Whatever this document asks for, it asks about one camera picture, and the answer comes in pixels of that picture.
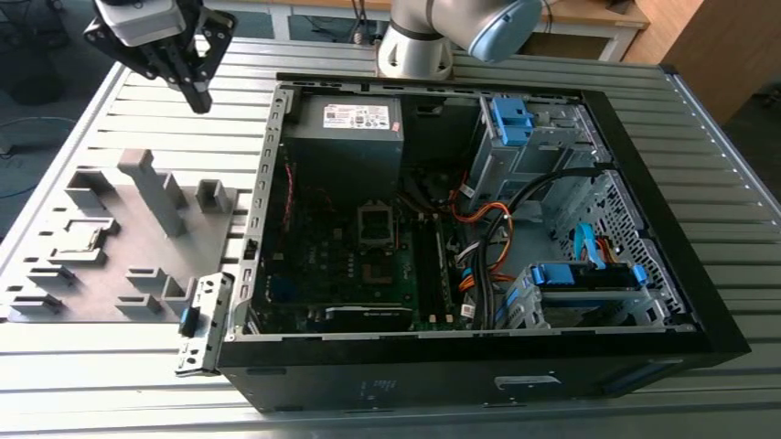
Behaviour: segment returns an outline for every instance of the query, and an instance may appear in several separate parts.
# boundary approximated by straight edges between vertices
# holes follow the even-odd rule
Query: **aluminum extrusion table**
[[[23,269],[26,246],[63,215],[54,209],[76,166],[104,169],[112,182],[124,182],[111,169],[126,147],[152,149],[155,166],[171,170],[182,185],[219,178],[241,190],[233,228],[233,236],[241,237],[277,72],[371,75],[373,56],[370,48],[237,38],[211,82],[215,104],[206,115],[191,112],[163,80],[150,82],[116,66],[0,247],[0,273]],[[569,59],[516,57],[486,66],[457,54],[456,65],[460,80],[608,94],[753,352],[617,400],[270,416],[255,412],[225,378],[175,378],[175,325],[4,323],[0,433],[166,430],[178,437],[186,431],[246,437],[258,430],[306,428],[330,437],[330,429],[361,426],[334,435],[558,437],[572,432],[715,438],[745,434],[749,428],[753,437],[777,434],[781,209],[684,81],[657,67]],[[225,248],[229,272],[238,267],[231,262],[239,242],[230,239]],[[12,295],[3,290],[4,277],[0,304]]]

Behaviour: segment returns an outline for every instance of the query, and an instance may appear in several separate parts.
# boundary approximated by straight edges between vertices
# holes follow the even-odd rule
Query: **blue plastic clip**
[[[637,264],[637,265],[633,266],[632,272],[634,273],[634,278],[637,279],[637,283],[640,285],[648,284],[646,267],[644,267],[642,265]]]
[[[597,237],[594,236],[594,228],[590,226],[590,224],[588,224],[588,222],[581,222],[576,226],[576,246],[573,247],[576,250],[576,259],[581,254],[584,245],[586,246],[589,260],[597,264],[597,270],[604,270],[605,262],[602,261],[600,252],[597,251]]]
[[[533,267],[533,280],[536,285],[542,285],[546,282],[546,277],[542,275],[540,267]]]
[[[505,146],[525,146],[533,135],[533,114],[520,98],[494,98],[493,116],[500,125]]]

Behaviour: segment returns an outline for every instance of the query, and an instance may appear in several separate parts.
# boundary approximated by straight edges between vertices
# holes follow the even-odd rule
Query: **floor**
[[[66,83],[66,95],[52,104],[20,106],[0,91],[0,133],[15,143],[14,155],[0,155],[0,240],[56,155],[71,123],[67,120],[27,121],[3,126],[22,117],[60,117],[76,120],[107,75],[112,61],[80,38],[92,20],[92,1],[64,0],[62,20],[71,36],[66,48],[51,52],[51,60]],[[266,14],[235,13],[241,26],[237,37],[274,37],[271,18]],[[310,41],[347,41],[353,20],[339,18],[291,18],[291,37]],[[752,100],[725,125],[749,163],[777,198],[781,198],[781,104],[761,108]]]

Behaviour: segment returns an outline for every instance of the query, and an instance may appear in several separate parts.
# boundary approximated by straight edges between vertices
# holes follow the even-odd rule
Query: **sticker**
[[[505,386],[561,384],[561,381],[550,375],[518,375],[516,377],[496,377],[493,383],[497,385],[497,389],[504,391]]]
[[[476,318],[476,307],[468,304],[462,304],[462,316],[466,318]]]
[[[322,127],[349,130],[390,130],[389,107],[385,105],[326,105]]]
[[[462,185],[462,187],[460,188],[460,191],[462,192],[462,194],[468,197],[472,198],[476,196],[476,190],[472,189],[469,186],[466,186],[465,184]]]

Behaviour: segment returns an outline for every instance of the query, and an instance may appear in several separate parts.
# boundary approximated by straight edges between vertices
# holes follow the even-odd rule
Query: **black wire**
[[[553,181],[558,180],[560,178],[566,177],[597,177],[605,168],[602,167],[573,167],[570,169],[562,169],[560,171],[552,172],[550,174],[545,174],[540,176],[533,181],[530,181],[526,186],[516,193],[510,202],[508,203],[508,210],[510,214],[516,212],[518,206],[524,204],[529,198],[533,197],[534,193],[540,189],[542,189],[548,184]],[[482,261],[484,258],[481,255],[488,254],[489,242],[493,238],[494,233],[500,229],[500,224],[502,224],[504,216],[497,216],[489,225],[489,231],[480,239],[480,245],[477,246],[476,250],[476,258],[478,261]],[[489,264],[488,262],[477,263],[473,267],[473,276],[476,277],[476,289],[478,292],[478,296],[488,297],[490,299],[489,306],[493,304],[493,293],[492,293],[492,286],[490,286],[490,275],[489,275]],[[490,315],[492,319],[488,322],[488,328],[493,329],[494,322],[493,322],[493,314]]]

